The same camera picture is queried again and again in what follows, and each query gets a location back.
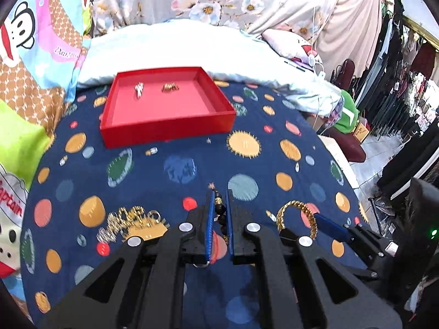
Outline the navy planet print bedsheet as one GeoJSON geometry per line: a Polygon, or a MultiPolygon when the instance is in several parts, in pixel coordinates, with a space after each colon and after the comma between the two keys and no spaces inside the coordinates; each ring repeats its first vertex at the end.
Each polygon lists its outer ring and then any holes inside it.
{"type": "Polygon", "coordinates": [[[365,223],[347,178],[318,135],[278,91],[223,87],[237,116],[230,134],[108,149],[100,135],[107,88],[80,93],[56,129],[27,198],[21,272],[27,308],[39,324],[123,243],[97,239],[109,215],[141,206],[174,228],[212,188],[232,191],[253,219],[274,228],[290,200],[332,221],[365,223]]]}

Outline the green white bag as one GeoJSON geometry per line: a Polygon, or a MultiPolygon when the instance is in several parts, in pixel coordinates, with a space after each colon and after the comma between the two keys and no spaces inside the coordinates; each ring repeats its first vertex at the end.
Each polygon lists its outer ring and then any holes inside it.
{"type": "Polygon", "coordinates": [[[347,91],[342,90],[343,107],[341,118],[334,124],[334,128],[343,134],[351,133],[357,124],[359,111],[355,102],[347,91]]]}

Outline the red shallow tray box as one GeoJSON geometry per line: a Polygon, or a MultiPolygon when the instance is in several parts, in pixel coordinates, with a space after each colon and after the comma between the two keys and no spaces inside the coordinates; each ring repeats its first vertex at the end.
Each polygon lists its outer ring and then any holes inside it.
{"type": "Polygon", "coordinates": [[[118,73],[100,123],[108,149],[231,131],[236,111],[200,67],[118,73]],[[143,83],[136,97],[135,85],[143,83]]]}

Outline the hanging clothes rack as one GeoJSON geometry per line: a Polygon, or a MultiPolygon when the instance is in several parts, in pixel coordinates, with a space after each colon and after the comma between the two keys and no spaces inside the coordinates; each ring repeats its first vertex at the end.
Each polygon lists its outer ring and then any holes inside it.
{"type": "Polygon", "coordinates": [[[438,65],[438,42],[406,15],[404,1],[385,2],[372,65],[363,73],[356,99],[377,138],[422,131],[416,108],[438,65]]]}

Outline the white folded quilt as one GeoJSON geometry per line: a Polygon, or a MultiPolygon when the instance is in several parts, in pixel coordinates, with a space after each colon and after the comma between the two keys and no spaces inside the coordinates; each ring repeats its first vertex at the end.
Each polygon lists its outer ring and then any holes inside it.
{"type": "Polygon", "coordinates": [[[201,67],[215,80],[276,89],[295,109],[323,117],[342,96],[339,88],[299,70],[266,42],[232,27],[190,19],[130,25],[95,37],[77,85],[109,84],[124,71],[174,67],[201,67]]]}

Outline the dark maroon chair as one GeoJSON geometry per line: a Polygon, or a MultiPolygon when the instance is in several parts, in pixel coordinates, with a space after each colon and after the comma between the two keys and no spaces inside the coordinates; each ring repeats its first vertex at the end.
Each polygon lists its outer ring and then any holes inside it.
{"type": "Polygon", "coordinates": [[[337,142],[348,162],[363,163],[366,159],[366,153],[354,135],[359,111],[352,96],[348,93],[354,72],[355,63],[351,59],[346,59],[333,71],[331,83],[341,90],[343,105],[340,118],[324,132],[324,135],[337,142]]]}

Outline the white red cartoon pillow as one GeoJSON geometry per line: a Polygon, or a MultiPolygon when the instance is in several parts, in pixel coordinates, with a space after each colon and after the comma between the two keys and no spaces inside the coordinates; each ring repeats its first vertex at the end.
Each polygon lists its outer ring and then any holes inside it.
{"type": "Polygon", "coordinates": [[[296,33],[267,29],[262,33],[262,38],[277,54],[284,58],[300,61],[309,66],[322,63],[322,58],[312,45],[296,33]]]}

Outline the colourful monkey cartoon blanket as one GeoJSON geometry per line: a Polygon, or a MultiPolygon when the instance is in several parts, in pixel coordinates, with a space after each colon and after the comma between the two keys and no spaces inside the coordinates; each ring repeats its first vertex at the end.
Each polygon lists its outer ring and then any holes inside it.
{"type": "Polygon", "coordinates": [[[94,0],[7,0],[1,23],[1,280],[24,302],[20,236],[33,177],[74,100],[94,0]]]}

